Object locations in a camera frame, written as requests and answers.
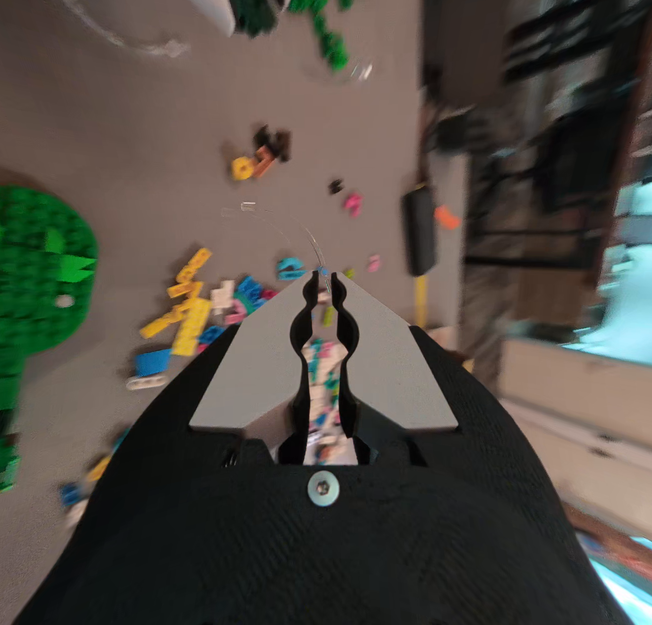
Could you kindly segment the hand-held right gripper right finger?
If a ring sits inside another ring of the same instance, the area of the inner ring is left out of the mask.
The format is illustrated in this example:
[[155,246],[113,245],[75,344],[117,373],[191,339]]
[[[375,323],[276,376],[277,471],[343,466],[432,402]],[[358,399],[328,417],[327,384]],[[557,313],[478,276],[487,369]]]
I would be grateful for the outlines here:
[[407,321],[346,276],[334,273],[332,305],[340,364],[340,424],[356,452],[379,452],[415,435],[458,428]]

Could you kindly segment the group of green bricks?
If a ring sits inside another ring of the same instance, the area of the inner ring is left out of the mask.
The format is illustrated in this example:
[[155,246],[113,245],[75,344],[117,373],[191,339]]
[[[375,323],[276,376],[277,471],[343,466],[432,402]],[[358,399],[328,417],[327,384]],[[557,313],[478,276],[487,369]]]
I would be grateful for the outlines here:
[[[334,0],[337,10],[348,12],[355,0]],[[330,0],[290,0],[288,10],[295,15],[306,15],[312,24],[314,35],[319,45],[320,56],[330,72],[339,74],[350,63],[350,55],[345,39],[341,33],[331,29],[327,18]]]

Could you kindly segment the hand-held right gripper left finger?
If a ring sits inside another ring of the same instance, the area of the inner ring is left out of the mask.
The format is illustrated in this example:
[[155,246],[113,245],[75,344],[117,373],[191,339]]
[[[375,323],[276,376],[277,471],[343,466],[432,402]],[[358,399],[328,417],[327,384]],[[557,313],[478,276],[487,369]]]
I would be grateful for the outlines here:
[[307,271],[243,320],[191,417],[193,430],[259,439],[272,450],[294,434],[318,287],[318,271]]

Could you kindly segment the green brick plant model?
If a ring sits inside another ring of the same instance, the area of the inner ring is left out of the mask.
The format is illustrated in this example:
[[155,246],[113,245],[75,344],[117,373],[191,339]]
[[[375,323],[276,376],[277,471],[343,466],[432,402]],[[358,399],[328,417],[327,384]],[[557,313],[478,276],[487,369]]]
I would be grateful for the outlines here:
[[11,428],[26,361],[84,322],[97,258],[91,227],[61,199],[1,187],[1,492],[20,461]]

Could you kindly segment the clear curved plastic rod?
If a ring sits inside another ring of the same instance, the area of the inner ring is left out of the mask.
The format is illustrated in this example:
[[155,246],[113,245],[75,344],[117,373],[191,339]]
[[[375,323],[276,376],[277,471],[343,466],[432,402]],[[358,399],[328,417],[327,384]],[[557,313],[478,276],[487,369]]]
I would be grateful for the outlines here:
[[272,264],[275,281],[288,285],[315,272],[318,290],[332,294],[329,267],[318,239],[287,209],[249,200],[222,206],[219,216],[230,228],[242,228],[244,238],[271,237],[270,245],[256,244],[255,250]]

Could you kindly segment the dark green brick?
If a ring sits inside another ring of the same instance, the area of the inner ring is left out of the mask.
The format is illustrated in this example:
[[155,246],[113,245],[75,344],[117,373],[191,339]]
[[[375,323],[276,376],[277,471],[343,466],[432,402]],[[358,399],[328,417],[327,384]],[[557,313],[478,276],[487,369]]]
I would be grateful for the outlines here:
[[278,25],[278,13],[272,0],[230,0],[235,31],[254,39],[269,34]]

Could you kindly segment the black rectangular case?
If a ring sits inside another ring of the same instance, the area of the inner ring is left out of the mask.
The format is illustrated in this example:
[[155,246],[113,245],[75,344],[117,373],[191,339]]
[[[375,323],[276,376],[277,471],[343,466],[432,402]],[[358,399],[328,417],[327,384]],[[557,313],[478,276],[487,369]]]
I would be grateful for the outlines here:
[[401,200],[407,268],[413,278],[426,275],[437,263],[437,235],[432,189],[420,184]]

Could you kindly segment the pile of colourful toy bricks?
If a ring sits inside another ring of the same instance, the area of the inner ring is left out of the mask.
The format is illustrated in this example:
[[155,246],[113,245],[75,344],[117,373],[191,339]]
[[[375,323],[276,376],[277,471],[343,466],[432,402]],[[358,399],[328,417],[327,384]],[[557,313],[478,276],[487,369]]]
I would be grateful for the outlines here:
[[[168,349],[156,350],[137,356],[134,362],[136,375],[127,382],[127,389],[142,390],[158,388],[167,382],[166,371],[169,358],[173,355],[192,357],[204,351],[212,344],[227,327],[239,324],[248,315],[261,308],[273,296],[278,294],[273,289],[266,289],[251,275],[245,276],[237,283],[233,279],[225,279],[220,286],[211,290],[210,298],[200,297],[203,282],[193,280],[194,273],[206,263],[211,253],[201,248],[188,264],[177,275],[177,284],[167,288],[170,298],[186,295],[181,303],[177,303],[161,317],[143,327],[140,334],[151,338],[171,325],[180,324],[174,342]],[[295,258],[282,259],[280,268],[281,280],[293,281],[300,278],[305,270],[303,263]],[[211,314],[225,314],[222,325],[207,326]],[[100,458],[86,472],[79,482],[64,484],[60,488],[61,505],[65,513],[65,526],[72,528],[77,525],[86,510],[89,496],[96,483],[106,470],[111,457],[125,438],[128,428],[110,442]]]

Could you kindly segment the grey desk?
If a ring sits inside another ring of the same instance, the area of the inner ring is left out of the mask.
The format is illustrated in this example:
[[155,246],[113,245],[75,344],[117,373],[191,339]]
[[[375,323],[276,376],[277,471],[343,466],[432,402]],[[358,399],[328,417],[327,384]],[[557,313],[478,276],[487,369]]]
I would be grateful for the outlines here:
[[[48,191],[92,227],[99,257],[84,324],[28,359],[16,420],[21,464],[1,496],[1,623],[11,624],[70,536],[59,486],[75,482],[116,431],[160,392],[131,392],[139,329],[167,311],[170,279],[200,247],[201,278],[275,283],[221,220],[241,201],[285,208],[322,247],[330,271],[412,320],[400,198],[417,170],[422,0],[356,0],[329,24],[366,80],[323,67],[310,22],[282,16],[250,40],[227,37],[188,0],[77,0],[105,29],[138,41],[175,37],[178,58],[110,45],[60,0],[1,0],[1,182]],[[234,181],[267,124],[291,132],[291,159]],[[344,189],[330,195],[328,185]],[[343,210],[363,196],[361,213]]]

